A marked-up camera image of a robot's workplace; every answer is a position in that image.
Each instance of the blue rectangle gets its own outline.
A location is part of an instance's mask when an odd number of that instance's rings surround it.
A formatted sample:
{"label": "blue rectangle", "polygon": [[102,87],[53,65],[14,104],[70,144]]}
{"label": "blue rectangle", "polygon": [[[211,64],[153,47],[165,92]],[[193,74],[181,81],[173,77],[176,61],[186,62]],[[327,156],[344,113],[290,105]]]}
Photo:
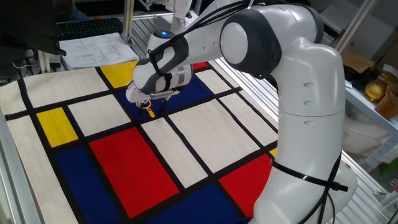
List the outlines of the blue rectangle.
{"label": "blue rectangle", "polygon": [[[136,106],[136,104],[130,103],[127,100],[125,91],[120,92],[119,96],[136,120],[140,121],[149,118],[149,114],[146,110],[141,110],[140,114],[140,109]],[[212,93],[207,89],[207,87],[204,86],[197,77],[192,77],[190,83],[183,87],[181,93],[174,95],[169,99],[164,111],[181,108],[211,96]],[[151,103],[151,110],[155,113],[155,116],[159,116],[162,110],[162,99],[151,100]]]}
{"label": "blue rectangle", "polygon": [[83,147],[60,152],[55,157],[87,223],[122,222]]}
{"label": "blue rectangle", "polygon": [[237,224],[247,223],[215,184],[189,196],[144,224]]}

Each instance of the paper document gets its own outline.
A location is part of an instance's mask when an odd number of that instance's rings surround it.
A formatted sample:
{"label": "paper document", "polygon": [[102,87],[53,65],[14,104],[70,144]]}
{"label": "paper document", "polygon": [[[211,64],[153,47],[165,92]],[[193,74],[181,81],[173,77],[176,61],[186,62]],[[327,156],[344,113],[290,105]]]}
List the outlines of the paper document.
{"label": "paper document", "polygon": [[72,68],[90,68],[138,60],[118,33],[60,41],[63,57]]}

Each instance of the red rectangle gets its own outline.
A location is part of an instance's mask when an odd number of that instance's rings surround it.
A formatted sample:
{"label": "red rectangle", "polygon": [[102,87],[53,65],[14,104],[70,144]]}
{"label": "red rectangle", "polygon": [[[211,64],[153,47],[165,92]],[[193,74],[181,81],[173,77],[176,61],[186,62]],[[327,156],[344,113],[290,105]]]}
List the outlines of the red rectangle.
{"label": "red rectangle", "polygon": [[270,161],[267,155],[263,155],[220,179],[247,217],[253,217],[254,202],[267,184],[272,168]]}
{"label": "red rectangle", "polygon": [[136,128],[90,143],[130,218],[178,193]]}
{"label": "red rectangle", "polygon": [[194,70],[201,69],[201,68],[207,68],[207,67],[208,67],[208,65],[206,62],[200,62],[200,63],[193,64]]}

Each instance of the keyboard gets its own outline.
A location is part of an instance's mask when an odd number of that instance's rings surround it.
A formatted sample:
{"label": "keyboard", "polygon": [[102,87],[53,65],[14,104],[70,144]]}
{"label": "keyboard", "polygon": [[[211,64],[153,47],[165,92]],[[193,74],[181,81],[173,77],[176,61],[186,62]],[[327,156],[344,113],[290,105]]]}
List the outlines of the keyboard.
{"label": "keyboard", "polygon": [[123,23],[118,18],[91,21],[61,22],[57,24],[59,40],[73,40],[96,35],[122,34]]}

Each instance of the black line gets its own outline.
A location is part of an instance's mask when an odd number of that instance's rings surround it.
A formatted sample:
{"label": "black line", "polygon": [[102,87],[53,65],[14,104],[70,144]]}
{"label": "black line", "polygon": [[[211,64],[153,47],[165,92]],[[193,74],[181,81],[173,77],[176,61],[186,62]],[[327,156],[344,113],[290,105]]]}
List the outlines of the black line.
{"label": "black line", "polygon": [[241,217],[241,218],[245,218],[246,215],[244,214],[244,212],[241,210],[241,208],[239,207],[239,205],[234,201],[234,199],[232,198],[232,196],[230,196],[230,194],[226,191],[226,189],[224,188],[224,186],[217,180],[215,182],[218,190],[221,192],[221,194],[224,196],[224,198],[229,202],[229,204],[234,208],[235,212]]}
{"label": "black line", "polygon": [[18,69],[18,75],[19,75],[19,78],[24,78],[24,77],[22,77],[22,73],[21,73],[20,69]]}
{"label": "black line", "polygon": [[137,121],[137,122],[138,122],[139,124],[144,124],[144,123],[153,121],[153,120],[155,120],[155,119],[157,119],[157,118],[162,118],[162,117],[164,117],[164,116],[167,116],[167,115],[170,115],[170,114],[174,114],[174,113],[178,113],[178,112],[180,112],[180,111],[183,111],[183,110],[192,108],[192,107],[194,107],[194,106],[198,106],[198,105],[200,105],[200,104],[202,104],[202,103],[207,103],[207,102],[209,102],[209,101],[211,101],[211,100],[213,100],[213,99],[214,99],[214,98],[213,98],[212,96],[209,96],[208,98],[205,98],[205,99],[196,101],[196,102],[194,102],[194,103],[190,103],[190,104],[187,104],[187,105],[184,105],[184,106],[181,106],[181,107],[178,107],[178,108],[169,110],[169,111],[165,111],[165,112],[163,112],[163,113],[161,113],[161,114],[155,114],[155,118],[146,118],[146,119],[142,119],[142,120]]}
{"label": "black line", "polygon": [[[212,93],[212,91],[209,89],[209,87],[208,86],[206,86],[205,85],[205,83],[203,83],[199,78],[198,78],[198,80],[199,80],[199,82],[201,82],[206,88],[207,88],[207,90],[208,91],[210,91],[210,93]],[[232,91],[238,91],[238,90],[241,90],[241,88],[239,87],[239,88],[234,88],[234,89],[232,89]],[[229,115],[234,119],[234,121],[236,122],[236,124],[238,124],[241,128],[242,128],[242,130],[259,146],[259,149],[263,146],[262,144],[261,144],[261,142],[258,140],[258,139],[256,139],[256,137],[254,137],[254,135],[247,129],[247,127],[245,127],[243,124],[242,124],[242,122],[240,122],[240,120],[235,116],[235,114],[234,113],[232,113],[232,111],[220,100],[220,98],[222,97],[222,96],[224,96],[222,93],[219,93],[219,94],[214,94],[213,93],[213,96],[214,96],[214,98],[217,100],[217,102],[229,113]]]}
{"label": "black line", "polygon": [[262,113],[257,110],[256,107],[254,107],[254,105],[252,105],[240,92],[237,93],[238,96],[248,105],[250,106],[250,108],[258,115],[260,116],[260,118],[262,118],[270,128],[272,128],[272,130],[274,130],[276,133],[278,133],[278,129],[275,128],[275,126],[273,124],[271,124],[271,122],[268,121],[268,119],[266,117],[264,117],[264,115],[262,115]]}
{"label": "black line", "polygon": [[79,124],[77,123],[75,117],[73,116],[72,112],[70,111],[69,107],[64,106],[62,107],[63,111],[65,112],[70,124],[72,125],[73,129],[76,132],[76,135],[79,137],[80,142],[83,145],[83,148],[85,149],[87,156],[90,158],[90,161],[94,168],[96,169],[99,178],[101,179],[107,193],[109,194],[109,197],[111,198],[114,206],[116,207],[116,210],[118,211],[120,217],[122,220],[129,220],[129,215],[127,214],[127,211],[124,209],[123,204],[121,203],[116,191],[113,189],[111,182],[109,181],[108,177],[105,174],[104,169],[102,168],[100,162],[97,160],[97,157],[95,156],[93,150],[91,149],[89,142],[87,141],[85,135],[83,134],[83,131],[80,129]]}
{"label": "black line", "polygon": [[[215,71],[215,73],[216,73],[216,74],[217,74],[217,75],[218,75],[230,88],[234,88],[234,86],[233,86],[229,81],[227,81],[227,79],[225,79],[225,77],[224,77],[219,71],[217,71],[217,69],[215,69],[210,63],[207,62],[207,65],[208,65],[211,69],[213,69],[213,70]],[[257,110],[256,107],[254,107],[245,97],[243,97],[243,95],[242,95],[240,92],[238,92],[237,94],[238,94],[238,96],[239,96],[248,106],[250,106],[250,108],[251,108],[257,115],[260,116],[261,119],[263,119],[263,120],[268,124],[268,126],[270,126],[276,133],[278,133],[278,129],[276,129],[276,128],[274,127],[274,125],[271,124],[271,122],[269,122],[268,119],[267,119],[266,117],[264,117],[264,115],[262,115],[262,113],[261,113],[259,110]]]}
{"label": "black line", "polygon": [[10,121],[10,120],[18,119],[18,118],[21,118],[21,117],[24,117],[27,115],[29,115],[29,112],[27,110],[25,110],[25,111],[17,112],[14,114],[7,114],[7,115],[5,115],[5,117],[6,117],[6,121]]}
{"label": "black line", "polygon": [[182,185],[182,183],[178,179],[177,175],[175,175],[173,169],[170,167],[170,165],[164,159],[163,155],[160,153],[160,151],[156,147],[155,143],[148,136],[148,134],[144,131],[144,128],[142,128],[141,125],[137,125],[136,128],[137,128],[138,132],[141,134],[141,136],[145,139],[145,141],[147,142],[149,147],[152,149],[152,152],[154,152],[157,160],[162,164],[163,168],[166,170],[167,174],[173,180],[173,182],[177,186],[178,190],[180,192],[183,192],[185,190],[185,187]]}
{"label": "black line", "polygon": [[143,223],[151,218],[155,217],[156,215],[160,214],[161,212],[166,211],[167,209],[173,207],[174,205],[178,204],[182,200],[192,196],[193,194],[203,190],[205,187],[212,184],[212,180],[209,178],[203,179],[196,184],[190,186],[189,188],[185,189],[184,193],[176,194],[171,196],[170,198],[164,200],[163,202],[158,203],[157,205],[153,206],[152,208],[142,212],[141,214],[133,217],[128,223]]}
{"label": "black line", "polygon": [[102,81],[104,81],[105,85],[110,89],[114,90],[112,84],[109,82],[109,80],[106,78],[105,74],[102,72],[100,67],[96,67],[95,70],[97,71],[98,75],[101,77]]}
{"label": "black line", "polygon": [[116,134],[116,133],[119,133],[121,131],[125,131],[125,130],[133,128],[133,127],[134,127],[134,123],[133,122],[128,122],[126,124],[122,124],[122,125],[119,125],[119,126],[116,126],[116,127],[113,127],[113,128],[109,128],[109,129],[107,129],[105,131],[101,131],[101,132],[86,136],[85,141],[86,142],[92,142],[92,141],[104,138],[106,136],[110,136],[112,134]]}
{"label": "black line", "polygon": [[216,100],[229,113],[229,115],[232,117],[232,119],[234,119],[236,124],[238,124],[239,127],[241,127],[242,130],[257,144],[257,146],[261,148],[263,146],[261,142],[256,137],[254,137],[254,135],[248,130],[247,127],[245,127],[245,125],[242,124],[242,122],[236,117],[236,115],[232,113],[232,111],[219,98],[217,98]]}
{"label": "black line", "polygon": [[170,127],[173,129],[173,131],[179,136],[181,141],[184,143],[185,147],[187,147],[187,149],[191,152],[192,156],[198,161],[199,165],[206,172],[206,174],[208,176],[213,175],[212,171],[206,165],[205,161],[199,156],[199,154],[192,147],[192,145],[188,142],[188,140],[186,139],[184,134],[182,134],[182,132],[178,129],[178,127],[174,124],[174,122],[168,116],[164,116],[164,119],[170,125]]}
{"label": "black line", "polygon": [[59,152],[67,151],[69,149],[73,149],[73,148],[78,147],[78,146],[81,146],[80,139],[77,139],[77,140],[62,144],[60,146],[55,146],[55,147],[52,148],[52,150],[53,150],[54,154],[57,154]]}
{"label": "black line", "polygon": [[23,78],[18,80],[18,85],[19,85],[19,89],[20,89],[20,92],[21,92],[22,100],[23,100],[23,102],[24,102],[24,104],[25,104],[25,106],[26,106],[26,108],[27,108],[27,110],[29,112],[29,116],[30,116],[30,118],[31,118],[31,120],[33,122],[33,125],[34,125],[34,127],[35,127],[35,129],[37,131],[37,134],[39,136],[40,142],[42,143],[42,145],[43,145],[43,147],[45,149],[47,157],[48,157],[48,159],[49,159],[49,161],[51,163],[52,169],[53,169],[55,175],[57,176],[58,181],[60,182],[60,186],[62,188],[62,191],[65,194],[65,196],[66,196],[66,198],[67,198],[67,200],[69,202],[69,205],[70,205],[73,213],[76,216],[76,219],[79,221],[79,223],[86,223],[86,220],[85,220],[85,218],[84,218],[84,216],[83,216],[83,214],[82,214],[82,212],[81,212],[81,210],[80,210],[80,208],[79,208],[79,206],[78,206],[78,204],[77,204],[72,192],[69,189],[69,186],[68,186],[68,183],[66,181],[66,178],[63,176],[62,170],[61,170],[61,168],[58,165],[57,159],[55,158],[55,154],[53,153],[51,145],[50,145],[50,143],[49,143],[49,141],[48,141],[48,139],[47,139],[47,137],[46,137],[46,135],[44,133],[43,127],[41,126],[37,115],[33,112],[33,106],[32,106],[32,103],[30,102],[29,97],[28,97],[25,81],[24,81]]}
{"label": "black line", "polygon": [[[61,101],[61,102],[58,102],[58,103],[52,103],[52,104],[49,104],[49,105],[36,107],[36,108],[33,108],[32,110],[33,110],[33,113],[37,114],[37,113],[41,113],[41,112],[44,112],[44,111],[53,110],[55,108],[72,105],[72,104],[79,103],[79,102],[82,102],[82,101],[92,100],[92,99],[99,98],[99,97],[106,96],[106,95],[110,95],[110,94],[111,94],[111,91],[106,90],[106,91],[102,91],[102,92],[99,92],[99,93],[93,93],[93,94],[90,94],[90,95],[79,96],[77,98]],[[26,116],[28,113],[29,113],[28,111],[21,111],[21,112],[17,112],[17,113],[14,113],[14,114],[7,114],[7,116],[9,116],[9,120],[13,120],[13,119],[18,119],[18,118],[21,118],[23,116]]]}
{"label": "black line", "polygon": [[127,90],[127,85],[126,86],[117,87],[117,88],[115,88],[115,90],[117,92],[126,91]]}
{"label": "black line", "polygon": [[193,72],[194,73],[198,73],[198,72],[204,72],[204,71],[207,71],[207,70],[211,70],[211,68],[209,66],[207,66],[207,67],[204,67],[204,68],[194,69]]}
{"label": "black line", "polygon": [[211,68],[230,88],[234,88],[234,86],[229,82],[229,81],[227,81],[227,79],[225,79],[225,77],[220,73],[220,72],[218,72],[217,71],[217,69],[215,69],[210,63],[208,63],[207,62],[207,65],[208,65],[208,67],[209,68]]}
{"label": "black line", "polygon": [[270,154],[269,151],[275,149],[277,147],[278,141],[274,141],[267,146],[262,147],[260,150],[256,150],[247,156],[243,157],[242,159],[222,168],[221,170],[217,171],[214,173],[216,179],[220,179],[231,172],[239,169],[240,167],[248,164],[249,162],[257,159],[258,157],[261,157],[263,155],[267,155],[268,157],[272,158],[272,155]]}

